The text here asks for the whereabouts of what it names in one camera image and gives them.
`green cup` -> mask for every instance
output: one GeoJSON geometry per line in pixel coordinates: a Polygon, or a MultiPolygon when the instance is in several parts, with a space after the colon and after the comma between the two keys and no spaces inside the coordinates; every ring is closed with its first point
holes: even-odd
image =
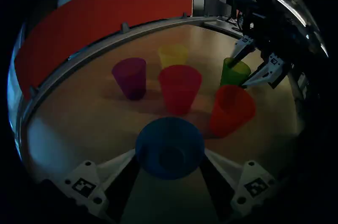
{"type": "Polygon", "coordinates": [[[223,61],[223,70],[220,86],[223,85],[236,85],[239,86],[251,74],[251,69],[247,64],[240,61],[233,68],[229,68],[228,64],[233,61],[233,58],[227,57],[223,61]]]}

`red cup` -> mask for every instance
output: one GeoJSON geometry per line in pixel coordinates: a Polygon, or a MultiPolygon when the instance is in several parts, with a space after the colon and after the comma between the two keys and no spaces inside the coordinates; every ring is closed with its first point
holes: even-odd
{"type": "Polygon", "coordinates": [[[255,101],[244,89],[222,86],[216,93],[210,130],[215,136],[225,137],[251,120],[255,113],[255,101]]]}
{"type": "Polygon", "coordinates": [[[163,69],[158,80],[168,112],[188,113],[201,86],[202,75],[191,66],[174,65],[163,69]]]}
{"type": "Polygon", "coordinates": [[[112,69],[116,82],[129,100],[140,100],[145,95],[146,65],[144,59],[131,57],[120,61],[112,69]]]}

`desk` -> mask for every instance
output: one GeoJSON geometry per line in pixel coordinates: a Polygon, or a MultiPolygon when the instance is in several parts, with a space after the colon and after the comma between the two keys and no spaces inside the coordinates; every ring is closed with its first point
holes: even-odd
{"type": "MultiPolygon", "coordinates": [[[[287,77],[274,90],[268,84],[247,89],[256,102],[257,114],[238,131],[224,139],[212,138],[208,132],[223,59],[230,56],[235,42],[212,30],[182,25],[130,41],[74,72],[47,96],[27,125],[28,165],[33,177],[59,180],[84,160],[99,164],[117,157],[134,148],[137,135],[149,122],[170,115],[157,80],[161,71],[157,49],[176,43],[188,48],[187,64],[203,75],[192,110],[183,118],[200,129],[210,150],[240,164],[255,159],[276,175],[290,161],[293,139],[299,133],[287,77]],[[147,62],[147,93],[140,101],[126,100],[111,75],[112,67],[128,57],[142,57],[147,62]]],[[[256,50],[243,61],[254,71],[262,62],[260,52],[256,50]]],[[[197,170],[184,181],[198,180],[195,186],[203,188],[200,201],[210,209],[201,178],[197,170]]],[[[137,180],[133,190],[142,190],[137,180]]]]}
{"type": "Polygon", "coordinates": [[[205,22],[204,25],[213,29],[213,30],[227,33],[228,35],[234,36],[238,39],[243,37],[242,32],[235,31],[235,30],[232,29],[233,27],[238,28],[237,25],[235,26],[235,25],[228,23],[226,21],[217,20],[217,21],[214,21],[214,22],[205,22]]]}

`purple cup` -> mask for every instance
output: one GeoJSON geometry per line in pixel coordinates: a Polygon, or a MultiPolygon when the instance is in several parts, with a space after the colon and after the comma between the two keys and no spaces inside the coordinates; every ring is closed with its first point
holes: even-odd
{"type": "Polygon", "coordinates": [[[140,100],[145,95],[146,65],[144,59],[131,57],[120,61],[112,69],[116,82],[129,100],[140,100]]]}

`computer monitor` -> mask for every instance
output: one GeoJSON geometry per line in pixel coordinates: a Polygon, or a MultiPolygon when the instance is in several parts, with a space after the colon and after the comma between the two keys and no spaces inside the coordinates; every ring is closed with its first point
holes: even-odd
{"type": "Polygon", "coordinates": [[[236,23],[230,21],[230,19],[237,19],[237,4],[235,0],[226,0],[226,3],[231,7],[230,15],[228,16],[228,19],[226,19],[226,22],[237,26],[236,23]]]}
{"type": "Polygon", "coordinates": [[[204,0],[203,14],[205,16],[225,16],[231,14],[231,6],[219,0],[204,0]]]}

